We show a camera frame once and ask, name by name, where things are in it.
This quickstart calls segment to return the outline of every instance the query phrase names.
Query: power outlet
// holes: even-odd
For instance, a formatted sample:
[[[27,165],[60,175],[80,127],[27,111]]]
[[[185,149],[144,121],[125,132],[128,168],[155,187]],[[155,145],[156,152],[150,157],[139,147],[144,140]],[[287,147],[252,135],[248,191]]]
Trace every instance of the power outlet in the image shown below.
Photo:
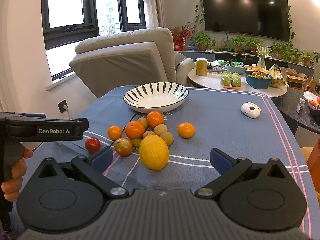
[[[63,100],[62,102],[60,102],[60,103],[58,104],[60,113],[63,113],[63,112],[66,111],[65,109],[63,109],[64,106],[67,106],[67,107],[68,107],[66,100]]]

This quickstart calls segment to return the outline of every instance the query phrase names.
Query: white device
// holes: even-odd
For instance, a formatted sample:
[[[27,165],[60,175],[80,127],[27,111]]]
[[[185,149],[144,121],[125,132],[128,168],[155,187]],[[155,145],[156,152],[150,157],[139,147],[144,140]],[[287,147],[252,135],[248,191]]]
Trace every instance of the white device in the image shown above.
[[[250,118],[257,118],[261,114],[261,109],[254,103],[244,103],[241,106],[241,112]]]

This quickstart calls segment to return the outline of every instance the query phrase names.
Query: gray recliner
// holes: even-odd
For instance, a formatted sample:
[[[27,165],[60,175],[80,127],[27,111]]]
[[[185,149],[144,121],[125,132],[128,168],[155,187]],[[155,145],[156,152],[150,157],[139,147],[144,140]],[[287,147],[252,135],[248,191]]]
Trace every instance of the gray recliner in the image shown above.
[[[151,82],[188,85],[192,59],[173,49],[170,30],[150,28],[89,38],[80,42],[70,67],[97,97],[117,86]]]

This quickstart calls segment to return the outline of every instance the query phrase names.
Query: yellow lemon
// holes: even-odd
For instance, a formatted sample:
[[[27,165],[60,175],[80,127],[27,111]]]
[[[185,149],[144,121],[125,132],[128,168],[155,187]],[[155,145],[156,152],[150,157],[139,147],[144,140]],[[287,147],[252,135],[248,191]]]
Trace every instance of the yellow lemon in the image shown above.
[[[140,144],[140,160],[149,170],[161,171],[169,160],[169,149],[157,135],[149,134]]]

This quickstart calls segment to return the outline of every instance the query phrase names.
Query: black marble table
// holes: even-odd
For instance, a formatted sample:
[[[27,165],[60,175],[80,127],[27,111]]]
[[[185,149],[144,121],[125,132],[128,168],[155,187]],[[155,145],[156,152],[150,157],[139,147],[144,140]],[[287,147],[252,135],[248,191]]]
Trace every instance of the black marble table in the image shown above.
[[[279,98],[272,98],[272,101],[281,112],[293,134],[296,133],[298,126],[320,134],[320,126],[310,115],[310,107],[307,101],[305,102],[303,112],[301,114],[296,112],[297,105],[300,98],[303,98],[303,94],[303,91],[288,88],[286,94]]]

